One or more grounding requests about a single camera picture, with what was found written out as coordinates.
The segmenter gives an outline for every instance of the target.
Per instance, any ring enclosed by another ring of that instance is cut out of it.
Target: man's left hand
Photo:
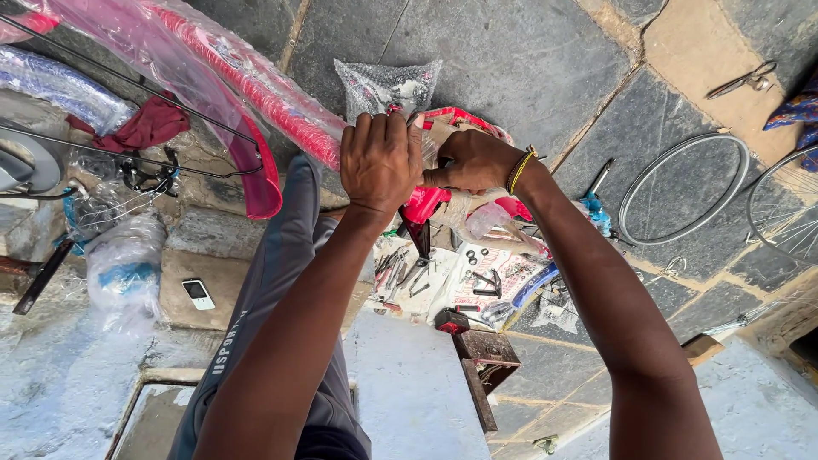
[[[367,113],[341,138],[341,184],[349,204],[388,216],[409,200],[415,186],[423,183],[420,114],[411,126],[403,115]]]

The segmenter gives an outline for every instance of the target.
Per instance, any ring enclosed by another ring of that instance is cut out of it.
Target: hand
[[[402,115],[360,114],[341,138],[341,184],[349,204],[390,218],[422,182],[420,114],[412,126]]]
[[[475,129],[458,131],[440,147],[438,158],[451,158],[446,168],[423,172],[423,187],[456,187],[476,193],[506,187],[511,170],[524,151]]]

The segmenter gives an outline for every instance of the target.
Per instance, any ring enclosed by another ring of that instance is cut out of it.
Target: silver rim
[[[809,205],[761,203],[758,202],[758,195],[769,188],[767,184],[773,179],[772,175],[780,171],[783,177],[775,179],[778,187],[818,198],[817,173],[807,172],[800,166],[795,171],[784,169],[789,163],[801,160],[816,150],[818,147],[796,151],[769,168],[753,186],[747,200],[747,220],[753,234],[775,252],[810,265],[818,265],[818,248],[815,247],[818,246],[818,219],[807,222],[803,217],[808,210],[818,209],[818,202]]]
[[[674,156],[682,153],[683,151],[687,150],[688,148],[698,145],[702,142],[710,141],[713,139],[726,139],[729,141],[733,141],[739,146],[739,169],[736,171],[735,176],[733,177],[733,182],[730,183],[730,186],[727,188],[724,195],[721,196],[721,199],[712,206],[708,210],[708,212],[702,214],[701,217],[696,219],[693,223],[688,225],[687,227],[682,228],[677,232],[674,232],[670,235],[660,238],[654,238],[650,240],[641,240],[639,238],[634,238],[627,230],[627,211],[631,207],[631,202],[633,201],[633,196],[639,191],[642,185],[648,180],[648,178],[656,172],[657,169],[661,168],[662,165],[667,163],[671,158]],[[628,189],[625,197],[622,199],[622,205],[619,207],[619,231],[622,235],[630,242],[642,245],[642,246],[656,246],[668,243],[670,241],[678,240],[679,238],[687,235],[690,232],[693,232],[695,229],[701,227],[702,225],[706,224],[710,219],[716,217],[721,210],[730,203],[730,200],[733,199],[736,193],[739,192],[739,188],[741,188],[741,183],[744,181],[744,178],[747,177],[747,170],[750,165],[750,149],[747,147],[747,144],[744,143],[741,139],[731,136],[729,134],[718,134],[718,133],[711,133],[711,134],[704,134],[703,136],[698,136],[697,138],[692,138],[688,141],[685,141],[669,151],[666,151],[662,156],[654,160],[653,163],[650,164],[642,174],[639,174],[639,177],[636,178],[631,188]]]

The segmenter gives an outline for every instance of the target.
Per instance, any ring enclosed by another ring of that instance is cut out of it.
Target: phone screen
[[[191,299],[204,299],[207,297],[205,287],[202,286],[201,282],[184,282],[182,283],[182,286],[185,287],[185,291],[187,291],[187,294],[191,297]]]

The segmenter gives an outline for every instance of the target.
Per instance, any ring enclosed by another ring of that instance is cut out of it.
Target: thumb
[[[437,188],[450,187],[452,185],[452,177],[457,169],[456,165],[449,168],[427,169],[423,172],[423,183],[421,187]]]
[[[407,128],[407,136],[409,137],[409,168],[413,174],[420,176],[420,171],[423,170],[423,151],[421,143],[423,142],[423,122],[426,120],[426,115],[423,112],[418,112],[415,119],[409,124]]]

